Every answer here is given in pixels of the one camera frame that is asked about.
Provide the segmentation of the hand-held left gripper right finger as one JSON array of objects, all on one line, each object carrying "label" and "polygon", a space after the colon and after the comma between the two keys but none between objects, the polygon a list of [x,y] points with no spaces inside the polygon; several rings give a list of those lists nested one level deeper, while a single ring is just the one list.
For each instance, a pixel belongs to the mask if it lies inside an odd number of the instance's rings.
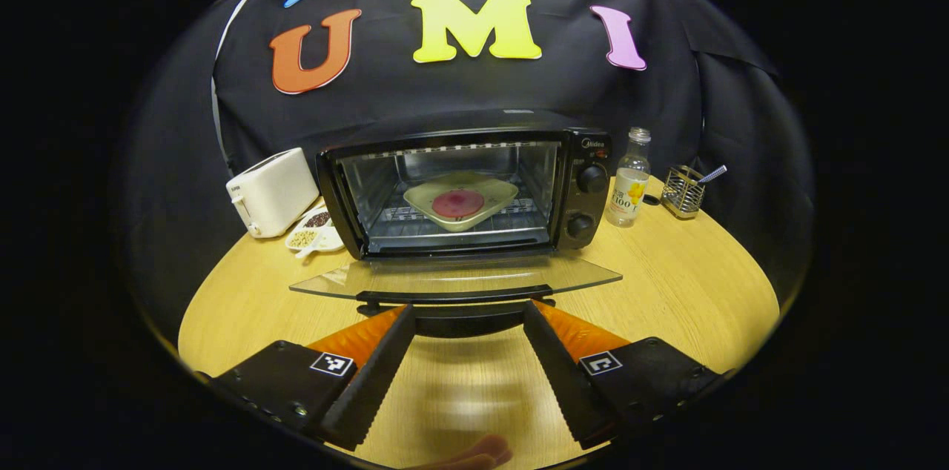
[{"label": "hand-held left gripper right finger", "polygon": [[536,300],[523,328],[583,449],[644,435],[727,379],[657,336],[632,342]]}]

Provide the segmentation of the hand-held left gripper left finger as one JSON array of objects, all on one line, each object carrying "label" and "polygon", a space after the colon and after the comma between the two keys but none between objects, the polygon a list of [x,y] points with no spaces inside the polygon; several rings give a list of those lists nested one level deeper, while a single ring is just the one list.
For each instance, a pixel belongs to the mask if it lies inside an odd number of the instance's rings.
[{"label": "hand-held left gripper left finger", "polygon": [[415,334],[416,309],[401,305],[311,345],[274,341],[211,377],[210,385],[291,432],[354,450]]}]

